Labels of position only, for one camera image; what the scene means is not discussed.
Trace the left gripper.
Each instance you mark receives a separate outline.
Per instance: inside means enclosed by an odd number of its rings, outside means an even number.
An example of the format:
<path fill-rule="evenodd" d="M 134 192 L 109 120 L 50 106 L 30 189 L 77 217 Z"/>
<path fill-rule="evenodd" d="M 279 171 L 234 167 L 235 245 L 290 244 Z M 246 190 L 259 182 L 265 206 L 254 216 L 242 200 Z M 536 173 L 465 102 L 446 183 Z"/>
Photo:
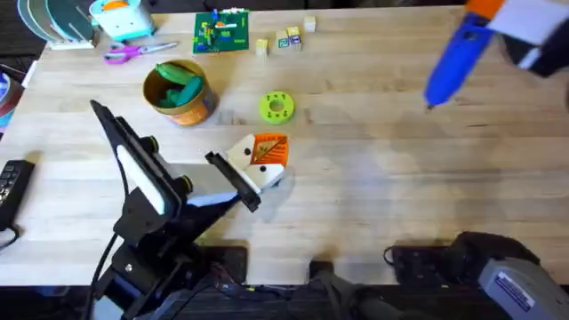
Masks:
<path fill-rule="evenodd" d="M 209 152 L 206 164 L 166 164 L 174 178 L 189 178 L 191 191 L 186 204 L 203 207 L 236 198 L 250 212 L 256 211 L 261 203 L 260 190 L 272 187 L 285 173 L 289 139 L 282 133 L 249 134 L 226 155 L 227 159 Z M 246 171 L 249 179 L 238 169 Z"/>

